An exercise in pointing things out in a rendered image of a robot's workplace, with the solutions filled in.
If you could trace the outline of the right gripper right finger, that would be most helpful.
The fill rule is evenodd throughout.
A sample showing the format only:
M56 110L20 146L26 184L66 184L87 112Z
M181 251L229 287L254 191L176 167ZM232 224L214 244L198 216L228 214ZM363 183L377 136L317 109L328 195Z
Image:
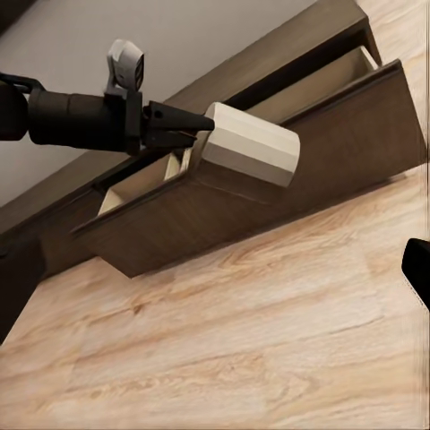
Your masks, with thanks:
M401 272L430 309L430 241L410 238L403 249Z

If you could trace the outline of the pillar candle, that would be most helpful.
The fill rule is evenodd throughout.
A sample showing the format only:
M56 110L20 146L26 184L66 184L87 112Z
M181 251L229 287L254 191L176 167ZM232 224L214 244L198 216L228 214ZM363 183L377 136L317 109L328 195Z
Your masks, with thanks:
M298 134L224 103L205 115L213 131L177 131L194 140L187 173L194 182L273 205L288 190L300 156Z

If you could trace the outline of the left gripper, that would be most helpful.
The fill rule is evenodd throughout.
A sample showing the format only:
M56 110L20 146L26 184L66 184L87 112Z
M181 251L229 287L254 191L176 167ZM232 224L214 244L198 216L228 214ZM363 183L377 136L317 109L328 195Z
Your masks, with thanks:
M215 121L153 100L142 106L142 91L129 90L126 99L75 92L68 99L66 129L72 147L127 152L191 148L194 140L177 131L213 131Z

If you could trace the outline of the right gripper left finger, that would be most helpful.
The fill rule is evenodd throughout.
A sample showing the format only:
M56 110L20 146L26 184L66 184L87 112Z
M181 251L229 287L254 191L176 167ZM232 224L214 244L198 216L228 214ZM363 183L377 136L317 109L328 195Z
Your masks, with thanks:
M46 258L38 238L0 248L0 346L46 271Z

